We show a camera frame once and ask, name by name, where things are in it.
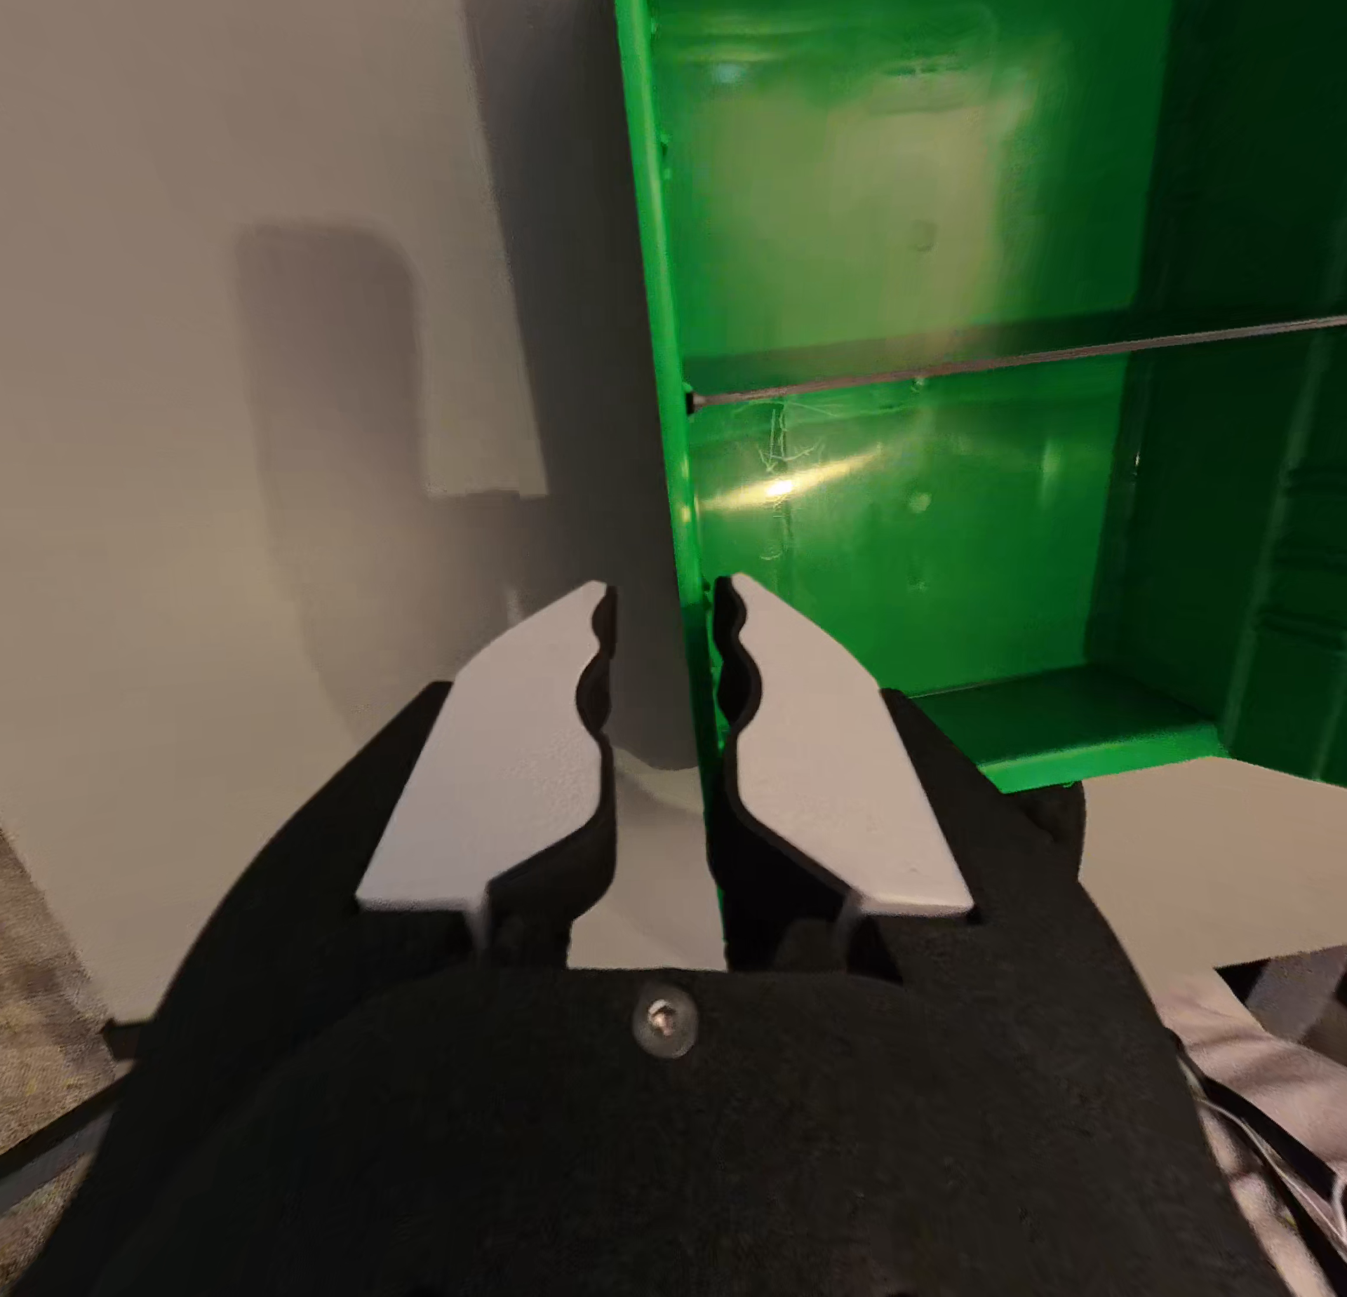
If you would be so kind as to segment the clear plastic divider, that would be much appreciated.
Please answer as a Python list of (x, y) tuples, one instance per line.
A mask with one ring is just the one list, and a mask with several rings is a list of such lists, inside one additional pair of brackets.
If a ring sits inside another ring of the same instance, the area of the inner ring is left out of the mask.
[(1118, 310), (1008, 324), (966, 325), (827, 345), (798, 345), (715, 358), (687, 358), (687, 413), (711, 406), (775, 401), (979, 375), (1031, 364), (1067, 362), (1186, 345), (1342, 330), (1340, 311), (1288, 319), (1209, 319)]

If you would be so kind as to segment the green plastic bin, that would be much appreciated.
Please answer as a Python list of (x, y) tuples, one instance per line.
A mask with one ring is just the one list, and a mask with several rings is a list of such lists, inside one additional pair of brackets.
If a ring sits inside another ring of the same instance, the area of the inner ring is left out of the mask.
[(682, 362), (1343, 313), (1343, 0), (614, 0), (698, 762), (748, 574), (1003, 790), (1343, 784), (1343, 328), (685, 410)]

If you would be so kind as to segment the person's grey clothing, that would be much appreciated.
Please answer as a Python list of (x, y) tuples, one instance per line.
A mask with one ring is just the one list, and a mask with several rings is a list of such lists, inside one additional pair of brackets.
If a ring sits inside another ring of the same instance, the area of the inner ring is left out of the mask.
[(1343, 1293), (1343, 944), (1141, 978), (1280, 1287)]

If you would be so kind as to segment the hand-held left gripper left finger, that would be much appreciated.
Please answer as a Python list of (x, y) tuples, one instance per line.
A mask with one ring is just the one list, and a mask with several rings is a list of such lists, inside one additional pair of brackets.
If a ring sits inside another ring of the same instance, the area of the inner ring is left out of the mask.
[(463, 665), (355, 889), (361, 909), (487, 918), (492, 884), (594, 818), (602, 755), (579, 693), (613, 603), (582, 583)]

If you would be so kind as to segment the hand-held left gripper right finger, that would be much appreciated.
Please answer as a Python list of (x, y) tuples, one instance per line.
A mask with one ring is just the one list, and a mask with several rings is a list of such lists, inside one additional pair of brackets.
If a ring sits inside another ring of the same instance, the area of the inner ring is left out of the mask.
[(721, 671), (747, 665), (730, 717), (730, 807), (830, 889), (840, 914), (960, 920), (972, 898), (874, 676), (744, 572), (716, 583)]

